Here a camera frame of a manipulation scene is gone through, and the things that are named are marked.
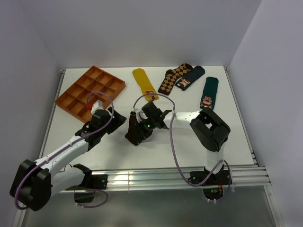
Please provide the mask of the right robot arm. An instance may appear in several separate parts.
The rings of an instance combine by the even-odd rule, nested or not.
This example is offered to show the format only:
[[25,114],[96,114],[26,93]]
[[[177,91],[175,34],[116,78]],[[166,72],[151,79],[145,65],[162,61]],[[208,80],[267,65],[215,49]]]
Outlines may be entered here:
[[216,184],[222,177],[223,151],[231,132],[230,127],[210,108],[196,112],[175,112],[157,108],[154,103],[147,103],[141,109],[134,108],[129,119],[128,140],[139,145],[152,135],[154,129],[173,128],[193,130],[200,143],[207,151],[205,180]]

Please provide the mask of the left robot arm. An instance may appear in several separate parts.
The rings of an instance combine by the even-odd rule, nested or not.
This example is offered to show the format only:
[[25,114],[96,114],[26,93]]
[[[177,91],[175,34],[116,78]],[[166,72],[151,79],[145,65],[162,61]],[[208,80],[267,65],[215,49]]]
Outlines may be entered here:
[[125,121],[126,117],[112,107],[96,110],[91,120],[59,149],[36,161],[23,161],[9,191],[16,208],[38,211],[63,190],[74,186],[90,190],[92,171],[89,168],[76,164],[68,171],[62,169],[94,148],[105,134],[113,133]]

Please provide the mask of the brown striped-cuff sock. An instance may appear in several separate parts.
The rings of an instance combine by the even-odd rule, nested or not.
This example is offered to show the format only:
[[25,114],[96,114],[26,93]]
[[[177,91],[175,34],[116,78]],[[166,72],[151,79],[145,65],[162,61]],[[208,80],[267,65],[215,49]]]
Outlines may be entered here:
[[125,138],[135,146],[138,145],[138,131],[136,128],[136,123],[136,112],[130,112],[128,132],[126,133]]

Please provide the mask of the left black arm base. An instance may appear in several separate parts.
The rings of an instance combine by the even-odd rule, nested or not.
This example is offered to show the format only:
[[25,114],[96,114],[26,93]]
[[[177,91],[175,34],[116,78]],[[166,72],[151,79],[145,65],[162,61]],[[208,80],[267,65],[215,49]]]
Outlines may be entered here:
[[66,191],[74,192],[74,201],[76,203],[91,203],[94,200],[96,193],[105,192],[108,183],[108,175],[92,175],[87,186],[73,186]]

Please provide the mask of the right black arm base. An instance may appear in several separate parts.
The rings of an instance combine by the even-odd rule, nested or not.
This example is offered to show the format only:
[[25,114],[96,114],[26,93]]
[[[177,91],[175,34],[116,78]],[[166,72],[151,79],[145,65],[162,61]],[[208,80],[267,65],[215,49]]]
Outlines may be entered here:
[[[188,181],[192,184],[201,183],[208,175],[208,171],[192,171]],[[218,202],[232,188],[232,177],[228,170],[220,174],[212,174],[202,185],[203,195],[207,201]]]

